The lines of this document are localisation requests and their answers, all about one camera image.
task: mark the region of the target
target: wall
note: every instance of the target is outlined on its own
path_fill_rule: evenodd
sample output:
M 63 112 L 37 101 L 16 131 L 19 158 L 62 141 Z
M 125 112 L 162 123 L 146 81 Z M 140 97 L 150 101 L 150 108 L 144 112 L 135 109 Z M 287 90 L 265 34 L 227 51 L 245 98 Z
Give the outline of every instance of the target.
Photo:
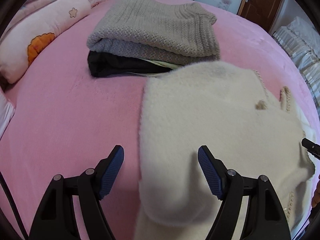
M 299 16 L 304 19 L 307 23 L 313 26 L 312 22 L 310 21 L 309 17 L 305 14 L 303 9 L 295 0 L 283 0 L 282 7 L 280 6 L 280 10 L 276 17 L 274 24 L 272 25 L 269 34 L 273 34 L 277 29 L 281 26 L 286 26 L 293 19 Z

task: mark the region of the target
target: flower embroidery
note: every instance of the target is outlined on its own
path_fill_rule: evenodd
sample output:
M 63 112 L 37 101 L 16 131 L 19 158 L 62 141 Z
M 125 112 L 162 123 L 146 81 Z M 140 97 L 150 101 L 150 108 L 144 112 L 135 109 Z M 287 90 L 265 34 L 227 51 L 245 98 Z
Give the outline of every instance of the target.
M 77 10 L 77 9 L 72 8 L 72 10 L 70 10 L 70 11 L 69 11 L 70 18 L 72 18 L 72 17 L 76 17 L 76 16 L 77 16 L 77 12 L 78 12 L 78 10 Z
M 44 33 L 32 39 L 27 48 L 29 66 L 39 53 L 54 40 L 55 37 L 54 33 Z

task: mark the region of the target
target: cable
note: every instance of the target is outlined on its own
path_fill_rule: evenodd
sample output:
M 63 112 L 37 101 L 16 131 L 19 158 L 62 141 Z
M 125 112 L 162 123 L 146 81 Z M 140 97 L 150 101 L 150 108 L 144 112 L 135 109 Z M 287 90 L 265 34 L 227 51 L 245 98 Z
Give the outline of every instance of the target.
M 297 237 L 297 235 L 300 233 L 301 229 L 304 227 L 304 225 L 307 223 L 307 221 L 309 220 L 310 215 L 308 216 L 307 220 L 304 222 L 303 226 L 299 229 L 299 231 L 296 233 L 296 235 L 294 236 L 294 238 L 292 238 L 292 240 L 295 240 L 295 238 Z
M 8 185 L 7 185 L 7 183 L 5 182 L 4 177 L 2 176 L 1 171 L 0 171 L 0 184 L 1 184 L 1 186 L 2 186 L 2 188 L 3 188 L 3 190 L 4 190 L 4 193 L 5 193 L 5 195 L 7 196 L 7 199 L 8 199 L 8 201 L 9 201 L 9 203 L 10 203 L 10 206 L 11 206 L 11 208 L 12 208 L 14 217 L 16 218 L 16 221 L 17 221 L 17 223 L 18 223 L 18 226 L 19 226 L 19 228 L 20 228 L 20 231 L 21 231 L 24 239 L 25 239 L 25 240 L 28 240 L 29 236 L 28 236 L 28 234 L 27 234 L 26 229 L 24 228 L 24 225 L 23 225 L 22 220 L 21 220 L 21 217 L 20 217 L 20 215 L 19 215 L 17 206 L 16 206 L 16 204 L 15 204 L 15 202 L 14 202 L 14 199 L 13 199 L 13 197 L 12 197 L 12 195 L 11 195 L 11 192 L 10 192 L 10 190 L 9 190 L 9 188 L 8 188 Z

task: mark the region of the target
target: folded sweater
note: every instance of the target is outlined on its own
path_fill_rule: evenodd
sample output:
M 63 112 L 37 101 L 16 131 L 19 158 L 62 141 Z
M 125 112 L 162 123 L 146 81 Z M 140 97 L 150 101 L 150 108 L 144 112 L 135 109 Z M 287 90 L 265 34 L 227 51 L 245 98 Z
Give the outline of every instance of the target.
M 199 3 L 167 5 L 154 0 L 120 0 L 89 35 L 97 52 L 180 65 L 220 58 L 214 14 Z

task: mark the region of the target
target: pink fleece blanket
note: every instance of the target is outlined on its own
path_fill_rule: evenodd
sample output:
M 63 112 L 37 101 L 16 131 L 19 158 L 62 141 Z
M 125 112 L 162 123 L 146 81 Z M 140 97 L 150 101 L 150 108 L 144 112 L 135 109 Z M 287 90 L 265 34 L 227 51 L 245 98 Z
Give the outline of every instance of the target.
M 89 16 L 58 36 L 6 92 L 16 104 L 16 112 L 0 140 L 0 170 L 27 231 L 55 174 L 77 176 L 120 144 L 125 150 L 124 164 L 101 205 L 116 239 L 132 239 L 140 204 L 138 129 L 146 78 L 92 78 L 85 45 L 89 33 L 115 1 L 97 5 Z M 221 9 L 203 6 L 217 16 L 213 28 L 222 60 L 258 70 L 266 87 L 278 98 L 280 89 L 289 86 L 319 138 L 319 118 L 312 97 L 286 53 L 259 26 Z M 1 190 L 0 207 L 18 228 Z M 80 234 L 86 240 L 78 203 L 75 209 Z

